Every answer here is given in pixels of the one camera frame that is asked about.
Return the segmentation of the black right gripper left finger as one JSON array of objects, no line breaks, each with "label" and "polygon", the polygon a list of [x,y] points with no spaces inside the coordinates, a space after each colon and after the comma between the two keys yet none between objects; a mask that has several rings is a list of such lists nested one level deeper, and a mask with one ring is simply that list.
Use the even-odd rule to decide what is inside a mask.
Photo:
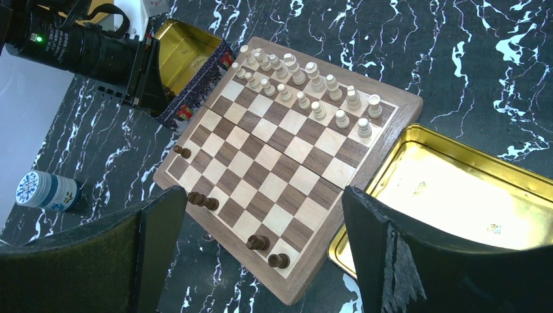
[{"label": "black right gripper left finger", "polygon": [[187,206],[173,186],[82,226],[1,247],[2,312],[156,312]]}]

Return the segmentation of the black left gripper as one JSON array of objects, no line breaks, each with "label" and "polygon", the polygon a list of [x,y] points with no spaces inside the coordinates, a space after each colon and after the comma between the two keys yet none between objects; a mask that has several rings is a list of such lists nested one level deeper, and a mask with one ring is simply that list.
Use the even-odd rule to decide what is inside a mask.
[{"label": "black left gripper", "polygon": [[160,42],[146,35],[138,44],[123,104],[158,117],[172,100],[173,91],[161,79]]}]

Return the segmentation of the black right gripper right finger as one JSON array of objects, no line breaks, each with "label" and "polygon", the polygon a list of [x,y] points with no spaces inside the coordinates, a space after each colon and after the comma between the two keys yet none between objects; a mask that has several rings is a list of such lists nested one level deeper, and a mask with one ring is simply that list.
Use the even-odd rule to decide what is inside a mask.
[{"label": "black right gripper right finger", "polygon": [[354,186],[342,206],[365,312],[552,311],[551,246],[470,241]]}]

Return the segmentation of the brown pawn chess piece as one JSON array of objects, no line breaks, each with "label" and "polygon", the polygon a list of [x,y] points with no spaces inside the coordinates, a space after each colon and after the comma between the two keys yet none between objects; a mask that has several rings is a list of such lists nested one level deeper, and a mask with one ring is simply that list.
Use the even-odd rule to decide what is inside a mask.
[{"label": "brown pawn chess piece", "polygon": [[173,152],[177,153],[180,157],[184,159],[190,158],[192,151],[188,148],[182,147],[180,145],[173,146]]}]

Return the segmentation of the brown queen chess piece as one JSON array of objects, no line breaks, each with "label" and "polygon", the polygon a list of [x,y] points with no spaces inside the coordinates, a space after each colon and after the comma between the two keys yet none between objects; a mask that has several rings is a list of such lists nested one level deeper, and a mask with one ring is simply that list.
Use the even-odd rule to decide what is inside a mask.
[{"label": "brown queen chess piece", "polygon": [[189,192],[187,200],[193,205],[205,207],[210,211],[216,211],[219,207],[219,201],[216,198],[210,198],[198,192]]}]

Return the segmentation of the brown bishop chess piece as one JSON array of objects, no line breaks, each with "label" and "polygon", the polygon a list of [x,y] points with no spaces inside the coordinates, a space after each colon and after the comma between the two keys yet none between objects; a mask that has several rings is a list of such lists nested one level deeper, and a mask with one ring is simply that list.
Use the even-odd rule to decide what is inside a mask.
[{"label": "brown bishop chess piece", "polygon": [[272,268],[285,269],[290,264],[290,258],[285,253],[270,254],[267,258],[267,263]]}]

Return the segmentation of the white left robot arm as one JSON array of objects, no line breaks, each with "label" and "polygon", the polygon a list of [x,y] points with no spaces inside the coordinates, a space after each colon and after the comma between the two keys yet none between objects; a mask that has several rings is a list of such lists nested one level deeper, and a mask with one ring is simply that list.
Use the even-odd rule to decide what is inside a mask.
[{"label": "white left robot arm", "polygon": [[172,98],[161,80],[160,42],[135,33],[133,21],[114,3],[2,1],[1,47],[95,80],[101,95],[158,117]]}]

